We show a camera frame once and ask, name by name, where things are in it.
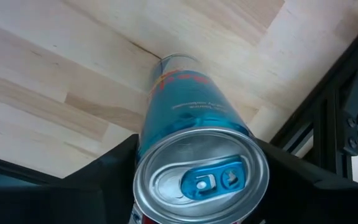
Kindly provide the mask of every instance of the can lid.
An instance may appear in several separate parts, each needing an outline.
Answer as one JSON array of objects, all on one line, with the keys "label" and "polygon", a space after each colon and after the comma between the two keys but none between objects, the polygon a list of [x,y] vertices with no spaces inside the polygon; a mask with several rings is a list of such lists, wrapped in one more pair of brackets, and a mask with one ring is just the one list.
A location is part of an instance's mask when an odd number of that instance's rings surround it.
[{"label": "can lid", "polygon": [[246,171],[240,156],[192,168],[180,180],[182,194],[192,200],[206,200],[242,190],[245,186]]},{"label": "can lid", "polygon": [[142,212],[159,223],[233,223],[253,211],[268,181],[264,154],[248,136],[187,129],[147,151],[134,195]]}]

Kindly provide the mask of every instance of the can label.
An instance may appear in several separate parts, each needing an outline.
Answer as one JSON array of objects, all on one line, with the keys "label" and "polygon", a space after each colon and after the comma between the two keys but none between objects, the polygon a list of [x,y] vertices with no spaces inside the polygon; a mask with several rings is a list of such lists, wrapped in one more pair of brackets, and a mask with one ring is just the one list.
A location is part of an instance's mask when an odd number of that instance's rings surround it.
[{"label": "can label", "polygon": [[165,136],[186,128],[215,126],[230,128],[247,136],[249,130],[209,76],[195,70],[166,69],[175,60],[171,56],[154,70],[149,109],[140,139],[138,161]]}]

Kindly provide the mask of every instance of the light wood planks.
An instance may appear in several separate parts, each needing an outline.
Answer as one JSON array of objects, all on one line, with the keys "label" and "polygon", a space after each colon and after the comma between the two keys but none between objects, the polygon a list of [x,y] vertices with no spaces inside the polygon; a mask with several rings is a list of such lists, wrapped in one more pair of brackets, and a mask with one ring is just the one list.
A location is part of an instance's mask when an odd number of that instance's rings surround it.
[{"label": "light wood planks", "polygon": [[358,0],[0,0],[0,158],[74,172],[140,131],[177,52],[268,141],[357,34]]}]

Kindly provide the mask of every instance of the energy drink can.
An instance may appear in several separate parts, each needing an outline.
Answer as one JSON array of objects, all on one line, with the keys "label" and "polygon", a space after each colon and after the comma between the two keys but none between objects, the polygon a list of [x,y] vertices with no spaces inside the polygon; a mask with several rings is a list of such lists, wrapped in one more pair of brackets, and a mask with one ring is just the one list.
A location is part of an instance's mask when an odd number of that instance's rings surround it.
[{"label": "energy drink can", "polygon": [[197,59],[164,58],[152,72],[134,196],[158,223],[235,223],[259,204],[266,158]]}]

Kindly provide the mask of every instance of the screw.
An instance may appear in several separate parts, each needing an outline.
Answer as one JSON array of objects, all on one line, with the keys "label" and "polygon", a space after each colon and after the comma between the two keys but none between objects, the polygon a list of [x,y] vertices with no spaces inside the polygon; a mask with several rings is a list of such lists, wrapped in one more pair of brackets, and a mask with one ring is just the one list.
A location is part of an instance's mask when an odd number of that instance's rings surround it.
[{"label": "screw", "polygon": [[354,138],[349,138],[349,144],[353,149],[357,147],[357,141]]},{"label": "screw", "polygon": [[356,126],[356,121],[353,118],[349,118],[347,120],[347,124],[351,127],[354,128]]}]

